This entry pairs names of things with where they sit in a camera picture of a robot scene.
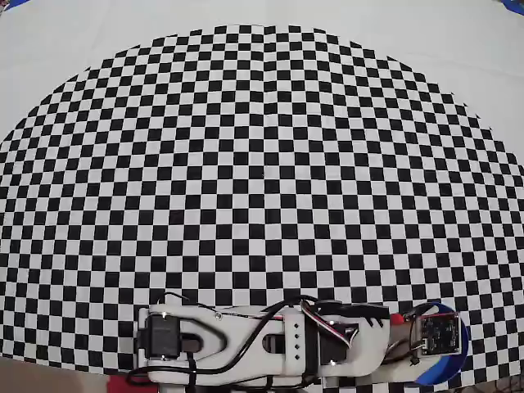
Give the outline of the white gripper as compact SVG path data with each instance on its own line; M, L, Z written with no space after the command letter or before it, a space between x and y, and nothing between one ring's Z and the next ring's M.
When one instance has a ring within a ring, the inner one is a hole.
M381 365L374 372L374 382L415 382L430 368L430 359L419 356L421 345L417 330L410 330L411 323L391 326L389 345L400 341L387 355L386 359L404 356L393 363Z

